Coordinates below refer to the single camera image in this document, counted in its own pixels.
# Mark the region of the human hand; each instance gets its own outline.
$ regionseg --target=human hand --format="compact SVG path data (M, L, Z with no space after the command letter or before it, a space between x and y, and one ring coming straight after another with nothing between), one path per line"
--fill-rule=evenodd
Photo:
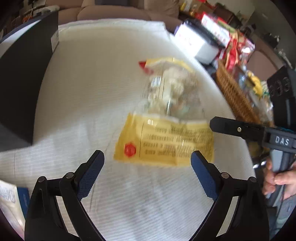
M263 171L264 183L262 193L264 195L267 195L268 193L273 193L276 190L275 185L284 184L286 184L284 199L287 199L296 194L296 162L294 162L290 171L276 174L272 171L271 159L267 159L266 168Z

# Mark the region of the wicker basket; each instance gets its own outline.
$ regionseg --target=wicker basket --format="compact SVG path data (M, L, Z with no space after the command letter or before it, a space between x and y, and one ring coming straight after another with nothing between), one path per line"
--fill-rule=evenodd
M216 72L216 83L237 120L256 124L261 123L246 95L220 60Z

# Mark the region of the brown sofa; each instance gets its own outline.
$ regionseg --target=brown sofa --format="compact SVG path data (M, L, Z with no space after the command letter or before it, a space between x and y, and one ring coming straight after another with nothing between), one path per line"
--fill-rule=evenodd
M46 6L58 5L59 24L65 24L78 20L96 20L103 18L129 18L141 19L146 21L162 21L170 32L174 32L177 26L182 22L178 16L178 0L165 0L165 9L168 9L168 14L164 12L156 2L158 9L153 9L153 1L159 0L130 0L132 7L110 6L110 5L95 5L94 0L46 0Z

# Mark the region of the wall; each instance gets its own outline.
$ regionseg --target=wall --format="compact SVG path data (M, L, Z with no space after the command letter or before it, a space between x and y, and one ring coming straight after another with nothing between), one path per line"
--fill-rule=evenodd
M281 41L278 49L284 49L286 56L293 66L296 63L296 34L291 26L279 11L276 5L270 0L252 0L255 6L255 12L249 19L249 24L255 23L256 32L264 34L270 32L273 35L279 35Z
M240 11L241 14L251 16L255 10L252 0L207 0L210 4L215 5L217 2L224 4L227 9L235 15Z

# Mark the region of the screw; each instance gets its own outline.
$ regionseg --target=screw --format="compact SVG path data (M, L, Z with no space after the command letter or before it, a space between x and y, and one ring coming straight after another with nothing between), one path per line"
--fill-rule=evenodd
M73 172L68 172L66 174L66 178L72 178L72 177L74 177L74 173Z
M256 183L256 182L257 182L257 179L256 179L255 177L250 177L249 179L250 179L250 181L253 182L253 183Z
M40 182L40 183L43 182L44 180L45 180L44 176L38 178L38 182Z
M227 172L223 172L223 173L221 173L221 177L227 179L227 178L229 178L229 174Z

